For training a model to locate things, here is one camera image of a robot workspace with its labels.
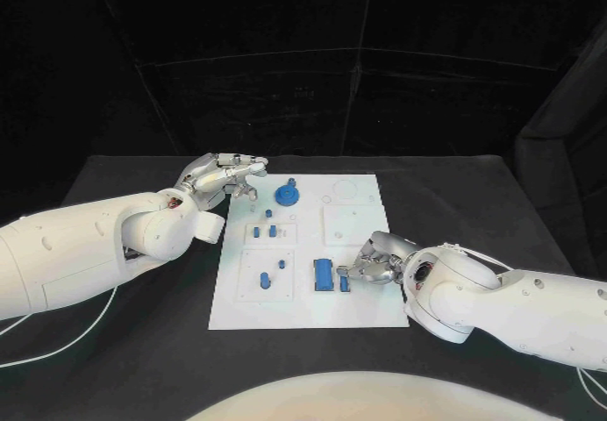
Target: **black table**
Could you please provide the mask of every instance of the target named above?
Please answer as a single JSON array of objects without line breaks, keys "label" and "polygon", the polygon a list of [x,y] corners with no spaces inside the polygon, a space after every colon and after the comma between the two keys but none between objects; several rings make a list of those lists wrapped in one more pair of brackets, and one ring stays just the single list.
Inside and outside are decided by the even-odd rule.
[{"label": "black table", "polygon": [[[170,187],[191,160],[91,157],[65,205]],[[571,272],[500,157],[281,156],[269,171],[375,173],[390,232],[427,246],[457,242],[513,267]],[[213,211],[226,216],[228,201]],[[220,244],[194,240],[176,261],[118,288],[105,318],[73,347],[0,371],[1,419],[181,420],[266,382],[340,370],[435,377],[551,415],[604,417],[574,369],[513,352],[481,331],[463,345],[415,323],[408,329],[207,331],[219,257]],[[65,345],[106,300],[108,293],[30,317],[0,339],[1,361]]]}]

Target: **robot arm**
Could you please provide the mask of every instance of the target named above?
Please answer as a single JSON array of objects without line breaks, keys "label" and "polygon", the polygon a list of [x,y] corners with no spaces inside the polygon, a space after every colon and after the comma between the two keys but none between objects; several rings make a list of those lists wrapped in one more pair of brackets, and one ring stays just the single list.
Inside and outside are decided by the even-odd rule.
[{"label": "robot arm", "polygon": [[225,195],[256,191],[264,158],[203,155],[171,189],[37,213],[0,228],[0,320],[89,299],[177,259],[191,239],[216,243]]},{"label": "robot arm", "polygon": [[526,270],[496,275],[464,250],[421,248],[375,232],[354,266],[337,274],[399,283],[406,315],[441,339],[461,343],[477,327],[522,353],[605,371],[605,284]]}]

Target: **white panel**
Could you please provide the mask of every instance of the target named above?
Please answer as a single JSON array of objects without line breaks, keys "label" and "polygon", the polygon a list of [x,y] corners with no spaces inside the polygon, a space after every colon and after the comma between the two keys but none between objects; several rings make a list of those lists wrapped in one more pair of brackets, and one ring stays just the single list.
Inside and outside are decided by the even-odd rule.
[{"label": "white panel", "polygon": [[323,221],[327,246],[362,245],[373,231],[388,231],[383,206],[324,206]]},{"label": "white panel", "polygon": [[[284,269],[278,261],[284,260]],[[236,302],[268,303],[292,301],[292,250],[245,250],[241,258]],[[261,274],[269,276],[269,288],[262,289]]]},{"label": "white panel", "polygon": [[[274,201],[274,191],[290,177],[297,183],[300,200],[292,206],[281,206]],[[230,200],[209,329],[408,326],[401,289],[393,283],[377,286],[362,281],[350,282],[352,292],[343,293],[334,275],[334,291],[314,291],[314,259],[330,259],[333,269],[352,265],[370,233],[388,231],[375,176],[266,175],[252,182],[258,201],[249,202],[245,198]],[[360,211],[356,225],[340,225],[344,240],[339,244],[324,243],[324,207],[343,207],[356,210],[356,214]],[[272,211],[269,218],[265,217],[268,209]],[[334,219],[331,224],[340,224],[340,221]],[[278,231],[285,229],[288,240],[281,242],[282,237],[269,238],[269,225],[277,225]],[[259,226],[264,238],[252,237],[253,226]],[[251,260],[242,258],[242,252],[253,252]],[[272,289],[275,281],[266,291],[259,286],[262,268],[278,267],[279,259],[268,252],[292,252],[290,301],[261,295],[266,291],[271,291],[269,294],[279,291]],[[243,283],[242,274],[242,263],[246,261],[252,263],[246,266],[255,269],[251,278],[246,278],[249,283]],[[265,272],[271,279],[277,276],[268,270]]]}]

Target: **white foam board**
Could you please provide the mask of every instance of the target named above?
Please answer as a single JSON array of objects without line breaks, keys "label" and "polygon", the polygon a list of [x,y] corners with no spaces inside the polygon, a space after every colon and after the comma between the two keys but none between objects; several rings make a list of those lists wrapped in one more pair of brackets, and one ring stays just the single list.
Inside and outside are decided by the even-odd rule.
[{"label": "white foam board", "polygon": [[[274,201],[292,177],[300,200]],[[401,289],[350,282],[350,292],[314,291],[314,259],[349,266],[373,231],[388,232],[373,175],[266,175],[252,177],[258,201],[230,200],[209,329],[406,327]],[[265,210],[272,217],[265,217]],[[277,225],[277,237],[269,237]],[[261,236],[252,236],[259,226]],[[278,268],[285,260],[285,268]],[[272,285],[261,288],[261,272]]]}]

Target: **blue object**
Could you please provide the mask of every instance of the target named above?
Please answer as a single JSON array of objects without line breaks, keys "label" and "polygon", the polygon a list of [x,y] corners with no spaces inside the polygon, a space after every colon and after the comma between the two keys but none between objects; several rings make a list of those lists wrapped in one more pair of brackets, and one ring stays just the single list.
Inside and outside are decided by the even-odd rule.
[{"label": "blue object", "polygon": [[350,292],[350,282],[344,276],[339,277],[339,290],[341,292]]},{"label": "blue object", "polygon": [[274,193],[275,202],[282,206],[291,206],[300,200],[300,191],[294,187],[294,178],[288,179],[288,182],[275,190]]},{"label": "blue object", "polygon": [[330,259],[314,260],[315,291],[333,291],[333,262]]},{"label": "blue object", "polygon": [[268,289],[269,288],[269,276],[265,272],[262,272],[262,289]]}]

